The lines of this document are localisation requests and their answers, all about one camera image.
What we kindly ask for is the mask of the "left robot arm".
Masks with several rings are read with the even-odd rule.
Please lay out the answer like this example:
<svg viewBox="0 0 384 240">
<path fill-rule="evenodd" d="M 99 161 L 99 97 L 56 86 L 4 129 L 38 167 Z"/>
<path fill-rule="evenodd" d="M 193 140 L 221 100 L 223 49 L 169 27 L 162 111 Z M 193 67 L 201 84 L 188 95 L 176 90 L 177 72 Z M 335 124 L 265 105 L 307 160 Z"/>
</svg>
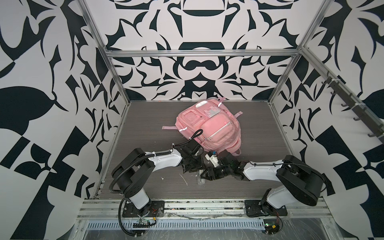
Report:
<svg viewBox="0 0 384 240">
<path fill-rule="evenodd" d="M 145 152 L 141 148 L 134 149 L 112 171 L 113 180 L 109 192 L 123 196 L 137 210 L 149 208 L 151 200 L 144 185 L 153 172 L 171 167 L 182 167 L 184 173 L 203 169 L 201 155 L 204 149 L 197 142 L 202 134 L 203 130 L 199 129 L 186 142 L 172 144 L 171 149 L 166 151 Z"/>
</svg>

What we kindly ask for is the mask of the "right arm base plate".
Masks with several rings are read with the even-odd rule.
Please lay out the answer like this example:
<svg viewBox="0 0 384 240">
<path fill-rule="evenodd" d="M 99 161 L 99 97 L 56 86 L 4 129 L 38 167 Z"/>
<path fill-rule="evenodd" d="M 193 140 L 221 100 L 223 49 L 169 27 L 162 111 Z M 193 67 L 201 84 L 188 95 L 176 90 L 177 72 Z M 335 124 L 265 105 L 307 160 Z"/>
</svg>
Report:
<svg viewBox="0 0 384 240">
<path fill-rule="evenodd" d="M 288 215 L 287 208 L 285 206 L 275 209 L 267 202 L 262 200 L 245 200 L 245 212 L 249 218 L 256 217 L 285 217 Z"/>
</svg>

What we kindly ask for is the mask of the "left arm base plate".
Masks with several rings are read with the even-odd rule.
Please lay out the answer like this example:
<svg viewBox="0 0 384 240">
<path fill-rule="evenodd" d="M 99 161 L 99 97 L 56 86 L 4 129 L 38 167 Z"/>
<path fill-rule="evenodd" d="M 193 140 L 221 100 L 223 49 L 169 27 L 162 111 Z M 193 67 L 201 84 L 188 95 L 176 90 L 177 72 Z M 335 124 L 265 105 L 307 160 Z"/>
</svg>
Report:
<svg viewBox="0 0 384 240">
<path fill-rule="evenodd" d="M 133 203 L 125 203 L 122 216 L 124 218 L 163 217 L 165 201 L 150 201 L 142 209 L 137 209 Z"/>
</svg>

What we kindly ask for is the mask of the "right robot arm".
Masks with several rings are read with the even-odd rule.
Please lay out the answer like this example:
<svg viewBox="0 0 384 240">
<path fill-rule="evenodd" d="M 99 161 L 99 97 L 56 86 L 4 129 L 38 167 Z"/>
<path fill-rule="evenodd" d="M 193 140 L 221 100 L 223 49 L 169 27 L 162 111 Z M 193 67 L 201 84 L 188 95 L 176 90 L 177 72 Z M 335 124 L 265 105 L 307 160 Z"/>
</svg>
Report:
<svg viewBox="0 0 384 240">
<path fill-rule="evenodd" d="M 232 176 L 239 181 L 268 180 L 280 182 L 278 188 L 266 190 L 256 209 L 260 216 L 271 215 L 286 205 L 300 202 L 306 206 L 316 206 L 318 198 L 327 188 L 325 177 L 317 170 L 292 155 L 275 162 L 240 162 L 232 154 L 206 155 L 213 166 L 200 174 L 202 179 L 214 181 Z"/>
</svg>

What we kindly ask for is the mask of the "clear plastic packet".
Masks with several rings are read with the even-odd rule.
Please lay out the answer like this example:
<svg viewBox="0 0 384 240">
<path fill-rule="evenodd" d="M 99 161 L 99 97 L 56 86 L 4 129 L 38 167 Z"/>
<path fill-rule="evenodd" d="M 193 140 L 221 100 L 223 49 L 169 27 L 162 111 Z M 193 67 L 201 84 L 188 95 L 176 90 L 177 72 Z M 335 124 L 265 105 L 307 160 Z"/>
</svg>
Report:
<svg viewBox="0 0 384 240">
<path fill-rule="evenodd" d="M 198 185 L 204 185 L 206 183 L 206 180 L 201 177 L 201 174 L 203 173 L 203 170 L 199 170 L 197 174 L 197 183 Z"/>
</svg>

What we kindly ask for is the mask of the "pink student backpack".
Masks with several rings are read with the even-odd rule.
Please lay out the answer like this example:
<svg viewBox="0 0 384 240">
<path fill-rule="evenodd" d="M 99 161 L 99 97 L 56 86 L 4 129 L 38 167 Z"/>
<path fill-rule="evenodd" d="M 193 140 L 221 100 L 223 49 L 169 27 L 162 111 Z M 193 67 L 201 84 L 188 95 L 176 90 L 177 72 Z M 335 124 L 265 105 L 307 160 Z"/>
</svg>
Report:
<svg viewBox="0 0 384 240">
<path fill-rule="evenodd" d="M 233 156 L 241 152 L 241 127 L 238 117 L 243 114 L 239 111 L 232 114 L 224 105 L 225 98 L 202 100 L 178 114 L 174 126 L 163 126 L 163 130 L 177 130 L 186 139 L 202 130 L 203 133 L 195 137 L 205 151 L 227 151 Z"/>
</svg>

